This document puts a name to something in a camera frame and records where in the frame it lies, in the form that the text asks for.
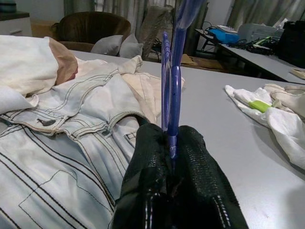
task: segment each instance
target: white jeans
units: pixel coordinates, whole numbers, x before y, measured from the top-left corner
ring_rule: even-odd
[[[107,228],[132,157],[137,100],[115,64],[39,95],[9,112],[0,135],[0,225]]]

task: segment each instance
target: brown armchair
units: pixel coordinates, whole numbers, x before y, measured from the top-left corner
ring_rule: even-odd
[[[105,12],[78,12],[65,16],[56,26],[59,41],[68,49],[90,52],[101,38],[130,34],[131,25],[125,18]]]

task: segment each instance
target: gray table surface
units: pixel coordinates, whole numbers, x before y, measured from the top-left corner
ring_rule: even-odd
[[[248,52],[242,49],[236,49],[228,47],[226,44],[221,45],[222,48],[230,50],[234,52],[237,56],[240,56],[259,67],[265,69],[266,71],[277,75],[278,77],[290,82],[290,83],[302,83],[305,84],[305,80],[300,79],[299,77],[289,73],[289,71],[293,68],[298,68],[290,63],[287,63],[283,60],[280,60],[277,56],[264,56],[252,52]]]
[[[84,60],[126,59],[75,52]],[[141,69],[160,76],[159,63]],[[207,149],[227,175],[251,229],[305,228],[305,171],[289,163],[275,136],[244,115],[224,91],[226,84],[254,91],[265,83],[289,85],[226,73],[183,68],[181,125],[190,125],[205,138]]]

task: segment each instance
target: green tag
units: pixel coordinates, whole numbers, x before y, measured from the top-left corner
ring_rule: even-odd
[[[262,113],[265,113],[265,111],[271,106],[262,101],[255,100],[253,102],[249,102],[249,107],[251,107],[252,109],[259,110]]]

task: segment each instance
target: gray cushion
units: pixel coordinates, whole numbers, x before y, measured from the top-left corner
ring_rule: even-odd
[[[142,55],[143,44],[139,44],[134,34],[129,35],[122,43],[120,57],[133,58],[136,55]]]
[[[122,37],[122,35],[114,35],[101,38],[95,43],[91,49],[91,52],[116,56],[119,53],[121,47]]]

